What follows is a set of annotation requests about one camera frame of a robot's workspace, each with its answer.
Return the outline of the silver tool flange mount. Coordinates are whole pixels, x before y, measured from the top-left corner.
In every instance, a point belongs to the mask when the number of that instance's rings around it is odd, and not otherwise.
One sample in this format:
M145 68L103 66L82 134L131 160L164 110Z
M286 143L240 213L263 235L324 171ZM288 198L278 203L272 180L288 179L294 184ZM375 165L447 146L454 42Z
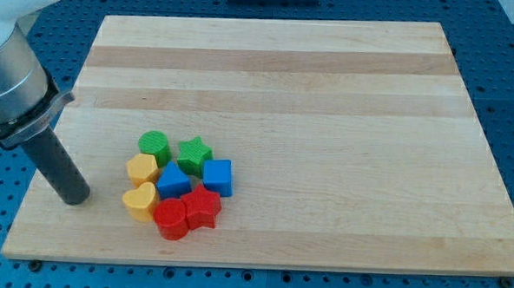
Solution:
M64 107L75 100L69 90L60 90L48 70L44 71L48 89L42 100L13 122L0 124L0 148L12 150L41 133Z

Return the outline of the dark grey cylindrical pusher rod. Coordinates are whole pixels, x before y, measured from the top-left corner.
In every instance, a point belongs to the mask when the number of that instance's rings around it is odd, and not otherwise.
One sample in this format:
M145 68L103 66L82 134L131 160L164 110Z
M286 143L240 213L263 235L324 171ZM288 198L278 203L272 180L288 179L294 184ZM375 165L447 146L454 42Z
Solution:
M79 205L89 197L87 181L52 128L47 127L24 142L22 149L67 205Z

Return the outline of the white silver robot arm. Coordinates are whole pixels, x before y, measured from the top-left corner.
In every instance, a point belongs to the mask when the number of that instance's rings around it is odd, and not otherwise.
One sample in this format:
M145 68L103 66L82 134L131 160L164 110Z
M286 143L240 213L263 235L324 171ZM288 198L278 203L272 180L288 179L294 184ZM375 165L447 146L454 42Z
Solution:
M74 100L58 88L21 31L19 18L61 0L0 0L0 147L21 147L67 205L89 197L89 185L50 123Z

